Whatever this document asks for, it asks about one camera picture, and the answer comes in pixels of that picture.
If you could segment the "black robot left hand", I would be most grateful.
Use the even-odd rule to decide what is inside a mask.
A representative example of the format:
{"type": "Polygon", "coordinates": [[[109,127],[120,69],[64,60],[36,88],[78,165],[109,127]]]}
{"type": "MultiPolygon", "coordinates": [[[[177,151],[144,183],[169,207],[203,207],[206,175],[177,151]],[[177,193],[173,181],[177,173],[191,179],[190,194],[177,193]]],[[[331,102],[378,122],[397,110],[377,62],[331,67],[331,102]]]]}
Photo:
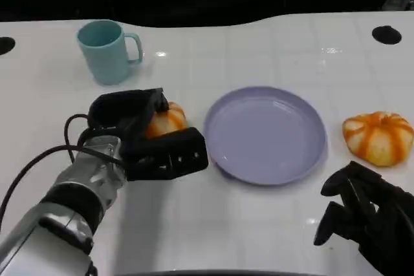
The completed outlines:
{"type": "Polygon", "coordinates": [[[151,121],[172,110],[161,88],[103,94],[92,102],[78,144],[98,136],[118,138],[128,181],[172,180],[206,169],[206,143],[196,128],[149,135],[151,121]]]}

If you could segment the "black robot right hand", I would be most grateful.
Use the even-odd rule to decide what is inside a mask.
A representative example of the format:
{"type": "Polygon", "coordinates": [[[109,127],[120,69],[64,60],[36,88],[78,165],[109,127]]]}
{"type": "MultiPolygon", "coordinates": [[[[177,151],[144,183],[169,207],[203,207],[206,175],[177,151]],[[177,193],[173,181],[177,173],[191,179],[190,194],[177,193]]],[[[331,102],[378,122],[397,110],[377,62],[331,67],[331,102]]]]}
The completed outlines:
{"type": "Polygon", "coordinates": [[[413,274],[413,195],[352,161],[321,189],[329,202],[314,237],[321,246],[336,234],[358,244],[362,256],[382,275],[413,274]]]}

